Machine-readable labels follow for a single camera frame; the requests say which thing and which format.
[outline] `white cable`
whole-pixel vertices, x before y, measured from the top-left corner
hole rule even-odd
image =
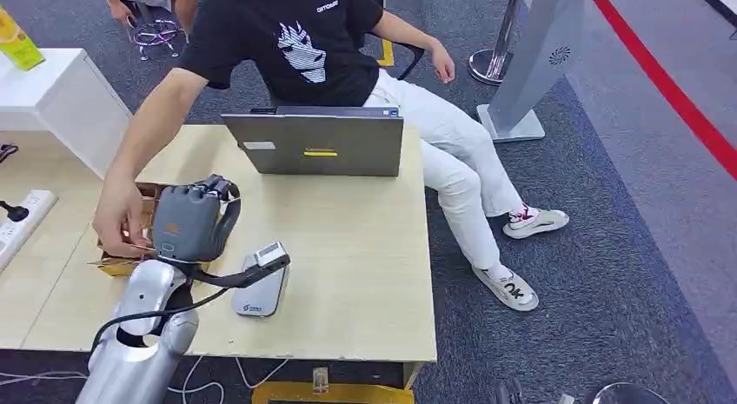
[[[287,362],[289,362],[289,359],[285,359],[284,362],[280,363],[278,367],[274,368],[273,371],[271,371],[268,375],[266,375],[266,378],[258,381],[255,385],[251,385],[249,384],[249,380],[246,379],[246,373],[243,372],[243,367],[241,366],[241,360],[236,358],[236,364],[238,364],[238,370],[241,371],[241,378],[243,378],[243,383],[246,384],[246,387],[248,387],[249,389],[256,389],[258,386],[268,381],[269,378],[271,378],[272,375],[276,374],[276,372],[279,369],[282,369],[282,367],[286,365]]]
[[[201,387],[187,389],[187,383],[189,382],[189,378],[191,378],[192,374],[195,372],[195,368],[197,368],[197,365],[199,365],[200,361],[203,359],[202,356],[200,356],[199,359],[197,359],[197,362],[195,362],[195,365],[192,367],[192,369],[189,370],[189,373],[187,374],[187,378],[184,379],[184,385],[182,385],[182,389],[176,389],[176,388],[168,388],[169,391],[172,393],[177,393],[182,395],[182,403],[187,404],[187,394],[193,394],[198,393],[206,388],[216,386],[218,389],[220,389],[220,403],[223,404],[225,401],[225,388],[222,387],[222,384],[220,382],[210,382],[207,383]],[[6,378],[15,378],[12,380],[6,380],[6,381],[0,381],[0,387],[10,384],[16,384],[18,382],[24,382],[24,381],[33,381],[33,380],[86,380],[88,378],[87,375],[76,372],[76,371],[50,371],[50,372],[42,372],[41,374],[35,374],[35,375],[20,375],[20,374],[6,374],[5,372],[0,372],[0,376],[4,376]]]
[[[195,369],[197,368],[197,365],[200,364],[204,356],[200,356],[197,358],[197,362],[195,362],[195,365],[192,366],[192,369],[189,370],[189,373],[187,374],[187,377],[184,378],[184,384],[182,385],[182,389],[175,389],[175,388],[169,388],[169,391],[173,393],[179,393],[182,395],[182,404],[187,404],[187,394],[196,393],[199,391],[204,390],[207,387],[212,387],[213,385],[218,387],[220,389],[220,404],[222,404],[223,401],[225,401],[225,388],[222,387],[222,384],[220,382],[210,382],[208,384],[205,384],[199,388],[194,389],[187,389],[187,384],[189,383],[189,378],[192,377],[192,374],[195,372]]]
[[[68,376],[49,376],[49,375],[68,375]],[[18,382],[33,381],[33,380],[86,380],[85,374],[74,372],[74,371],[51,371],[43,372],[36,375],[18,375],[18,374],[6,374],[0,372],[0,376],[6,378],[15,378],[14,380],[0,381],[0,387],[4,385],[16,384]]]

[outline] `floor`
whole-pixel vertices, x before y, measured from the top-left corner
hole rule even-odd
[[[737,143],[737,42],[728,41],[728,23],[701,0],[612,1]],[[426,58],[411,81],[468,112],[486,102],[493,90],[471,79],[463,64],[494,40],[506,2],[388,0],[390,10],[438,36],[459,66],[457,80],[443,86]],[[174,62],[165,54],[138,61],[102,0],[0,3],[41,46],[84,47],[131,109]],[[608,381],[643,383],[673,404],[737,402],[737,215],[730,203],[737,182],[658,94],[590,0],[583,35],[581,60],[536,107],[548,137],[498,147],[525,199],[572,217],[562,231],[524,242],[490,223],[503,261],[538,290],[538,310],[517,314],[485,291],[428,192],[439,361],[419,377],[420,403],[494,402],[493,385],[513,376],[529,402],[556,402],[562,392],[583,398]],[[407,60],[399,55],[397,65]],[[267,103],[253,66],[240,67],[234,84],[228,92],[203,93],[189,122],[217,122],[219,113]],[[0,351],[0,371],[80,370],[84,360]],[[251,380],[273,365],[250,362]],[[277,379],[307,380],[311,368],[291,362]],[[399,368],[333,363],[331,374],[334,381],[397,385]],[[205,359],[193,384],[209,379],[223,382],[225,402],[247,402],[231,360]],[[0,403],[70,402],[80,387],[77,381],[0,387]],[[210,391],[190,402],[215,398]],[[166,402],[178,400],[170,394]]]

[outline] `laptop lid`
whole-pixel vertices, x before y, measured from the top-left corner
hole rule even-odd
[[[399,116],[264,114],[222,119],[262,174],[399,174],[404,124]]]

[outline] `man's left hand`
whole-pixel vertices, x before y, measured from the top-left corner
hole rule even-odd
[[[453,58],[445,50],[445,47],[441,43],[436,43],[430,49],[430,52],[433,54],[435,73],[442,83],[447,84],[455,80],[455,63],[453,62]]]

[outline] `white cabinet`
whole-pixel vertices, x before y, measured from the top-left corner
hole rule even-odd
[[[3,131],[49,130],[102,178],[132,115],[87,52],[41,53],[29,71],[0,56],[0,142]]]

